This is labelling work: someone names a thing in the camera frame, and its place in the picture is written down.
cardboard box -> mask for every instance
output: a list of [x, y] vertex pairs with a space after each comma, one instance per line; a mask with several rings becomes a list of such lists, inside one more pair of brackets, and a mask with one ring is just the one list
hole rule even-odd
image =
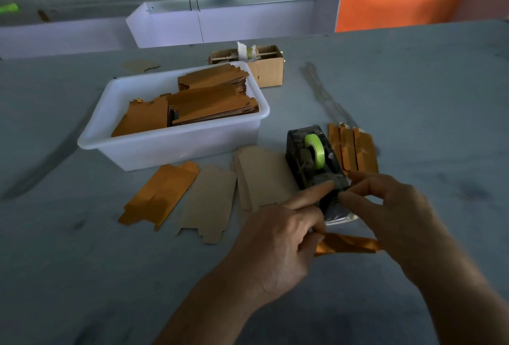
[[[258, 86], [266, 88], [282, 85], [284, 69], [282, 51], [276, 45], [257, 46], [257, 49], [258, 53], [262, 55], [262, 59], [248, 62], [247, 65], [257, 80]], [[237, 49], [226, 49], [210, 53], [209, 65], [231, 61], [238, 61]]]

tape roll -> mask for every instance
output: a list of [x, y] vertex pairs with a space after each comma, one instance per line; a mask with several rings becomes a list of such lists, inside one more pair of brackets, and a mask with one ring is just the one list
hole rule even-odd
[[310, 133], [304, 137], [304, 146], [311, 147], [315, 151], [315, 169], [322, 169], [325, 165], [325, 149], [320, 138], [314, 133]]

green object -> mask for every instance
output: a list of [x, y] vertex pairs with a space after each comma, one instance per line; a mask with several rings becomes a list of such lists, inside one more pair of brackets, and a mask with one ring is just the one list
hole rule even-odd
[[19, 11], [19, 7], [16, 3], [6, 4], [0, 6], [0, 14], [4, 14], [6, 12], [16, 12]]
[[322, 169], [325, 165], [325, 149], [320, 138], [314, 133], [310, 133], [304, 137], [304, 146], [315, 150], [315, 169]]

plastic container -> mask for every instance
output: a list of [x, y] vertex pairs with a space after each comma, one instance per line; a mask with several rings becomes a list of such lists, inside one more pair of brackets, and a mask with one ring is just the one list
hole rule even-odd
[[247, 64], [231, 64], [249, 73], [246, 93], [258, 101], [260, 110], [257, 113], [111, 137], [131, 100], [140, 97], [150, 101], [162, 93], [176, 93], [177, 77], [216, 65], [123, 77], [110, 81], [106, 86], [92, 118], [78, 139], [78, 146], [99, 149], [124, 171], [132, 171], [223, 154], [245, 144], [256, 144], [260, 121], [269, 115], [269, 105]]

gray table surface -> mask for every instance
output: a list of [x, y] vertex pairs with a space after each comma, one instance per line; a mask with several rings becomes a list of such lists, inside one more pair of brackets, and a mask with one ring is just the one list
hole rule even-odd
[[[508, 299], [509, 24], [252, 42], [278, 45], [287, 60], [284, 85], [263, 90], [271, 114], [259, 144], [282, 151], [289, 129], [357, 123], [380, 149], [380, 170], [428, 196]], [[149, 223], [118, 224], [156, 169], [124, 172], [98, 151], [78, 149], [76, 139], [106, 83], [129, 75], [123, 61], [180, 69], [231, 46], [0, 62], [0, 343], [150, 343], [226, 255], [238, 233], [235, 212], [217, 246], [192, 230], [175, 236], [182, 202], [158, 233]], [[346, 112], [329, 118], [304, 78], [310, 63]], [[197, 162], [227, 168], [230, 160]], [[372, 236], [361, 221], [331, 230]], [[436, 337], [423, 299], [387, 254], [336, 254], [316, 259], [296, 289], [255, 313], [238, 343], [430, 344]]]

